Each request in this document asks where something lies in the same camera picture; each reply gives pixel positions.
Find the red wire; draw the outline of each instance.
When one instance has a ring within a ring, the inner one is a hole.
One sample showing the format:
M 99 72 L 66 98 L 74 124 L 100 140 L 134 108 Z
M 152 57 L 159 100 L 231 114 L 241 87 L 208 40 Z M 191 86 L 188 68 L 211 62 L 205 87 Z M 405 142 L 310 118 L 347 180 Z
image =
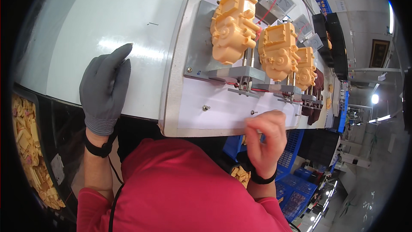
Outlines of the red wire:
M 268 90 L 261 90 L 261 89 L 255 89 L 255 88 L 252 88 L 252 90 L 253 90 L 253 91 L 269 92 Z
M 256 24 L 260 24 L 260 22 L 266 17 L 266 15 L 272 10 L 272 7 L 275 5 L 276 0 L 273 1 L 272 5 L 270 6 L 269 10 L 265 13 L 265 15 L 257 22 Z
M 237 83 L 229 82 L 229 83 L 226 83 L 226 84 L 234 85 L 235 88 L 239 87 L 239 85 L 238 85 Z M 252 88 L 251 90 L 254 90 L 254 91 L 262 91 L 262 92 L 269 92 L 268 90 L 255 89 L 255 88 Z
M 297 39 L 299 38 L 299 35 L 300 35 L 300 33 L 302 32 L 303 28 L 305 28 L 308 24 L 309 24 L 309 23 L 306 23 L 305 25 L 302 26 L 302 28 L 301 28 L 300 31 L 299 31 L 299 34 L 298 34 L 297 37 L 296 37 L 296 41 L 297 41 Z

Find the person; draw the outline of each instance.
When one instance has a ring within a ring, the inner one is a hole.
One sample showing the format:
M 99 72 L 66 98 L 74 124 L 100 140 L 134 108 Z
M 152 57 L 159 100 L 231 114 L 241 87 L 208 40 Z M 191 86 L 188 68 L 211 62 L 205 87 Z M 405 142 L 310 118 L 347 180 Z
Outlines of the person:
M 94 58 L 80 83 L 85 112 L 85 187 L 78 196 L 78 231 L 291 231 L 276 199 L 276 165 L 286 146 L 285 115 L 245 119 L 247 153 L 255 167 L 247 189 L 196 145 L 178 138 L 143 139 L 121 163 L 113 194 L 113 132 L 131 72 L 132 44 Z M 257 130 L 266 135 L 261 143 Z

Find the metal plate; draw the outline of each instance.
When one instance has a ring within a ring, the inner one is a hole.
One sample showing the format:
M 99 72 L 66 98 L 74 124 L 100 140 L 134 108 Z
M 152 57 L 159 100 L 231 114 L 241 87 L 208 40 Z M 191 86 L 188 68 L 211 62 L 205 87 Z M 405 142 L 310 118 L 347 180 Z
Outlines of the metal plate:
M 232 67 L 230 64 L 222 64 L 214 60 L 212 56 L 212 35 L 210 34 L 210 23 L 215 12 L 216 5 L 200 1 L 196 14 L 186 66 L 183 75 L 200 79 L 209 79 L 207 71 Z

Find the fluorescent light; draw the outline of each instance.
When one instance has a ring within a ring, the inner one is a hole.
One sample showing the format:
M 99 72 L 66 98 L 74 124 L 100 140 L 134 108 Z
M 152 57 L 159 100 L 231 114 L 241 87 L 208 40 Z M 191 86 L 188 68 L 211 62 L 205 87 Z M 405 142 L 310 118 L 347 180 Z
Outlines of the fluorescent light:
M 389 3 L 389 33 L 394 32 L 394 10 L 392 9 L 391 3 Z
M 316 217 L 315 220 L 318 220 L 320 216 L 321 216 L 321 213 L 319 212 L 319 214 L 318 214 L 318 216 Z
M 372 95 L 372 103 L 377 104 L 379 102 L 379 95 L 374 94 Z
M 324 211 L 326 210 L 328 204 L 329 204 L 329 202 L 327 202 L 327 203 L 325 204 L 325 206 L 323 207 L 323 211 L 322 211 L 322 212 L 324 212 Z
M 379 117 L 376 121 L 382 121 L 382 120 L 386 120 L 386 119 L 389 119 L 389 118 L 391 118 L 391 115 L 387 115 L 387 116 L 384 116 L 384 117 Z
M 315 229 L 316 228 L 316 225 L 318 224 L 318 222 L 321 220 L 321 218 L 320 219 L 318 219 L 316 222 L 315 222 L 315 224 L 313 225 L 313 229 Z

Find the white workbench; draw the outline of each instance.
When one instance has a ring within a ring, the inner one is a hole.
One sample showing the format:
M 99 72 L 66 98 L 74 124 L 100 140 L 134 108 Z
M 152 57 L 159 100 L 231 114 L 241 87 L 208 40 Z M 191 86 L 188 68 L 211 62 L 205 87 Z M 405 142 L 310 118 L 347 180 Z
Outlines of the white workbench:
M 288 15 L 294 19 L 303 13 L 311 20 L 304 3 L 293 1 L 296 6 Z M 315 12 L 319 12 L 316 1 L 311 1 Z M 132 73 L 123 114 L 159 119 L 163 125 L 166 118 L 173 123 L 174 131 L 169 136 L 241 133 L 242 120 L 250 116 L 250 110 L 280 109 L 288 113 L 289 128 L 303 128 L 307 118 L 295 116 L 300 107 L 278 102 L 273 96 L 265 95 L 257 101 L 249 97 L 244 104 L 237 94 L 227 91 L 228 85 L 183 78 L 183 70 L 177 71 L 179 81 L 168 80 L 172 61 L 185 57 L 183 48 L 176 48 L 178 35 L 183 34 L 180 27 L 191 29 L 185 26 L 190 22 L 182 18 L 182 11 L 188 12 L 184 7 L 185 0 L 46 0 L 19 65 L 16 82 L 61 101 L 80 104 L 78 88 L 90 60 L 133 42 L 129 56 Z M 332 74 L 322 59 L 315 56 L 327 88 L 327 79 Z M 172 95 L 174 86 L 181 86 L 176 95 Z M 166 107 L 166 99 L 172 102 L 170 97 L 178 105 Z M 214 111 L 199 111 L 199 104 L 214 104 Z M 325 122 L 321 123 L 318 121 L 310 128 L 323 128 Z

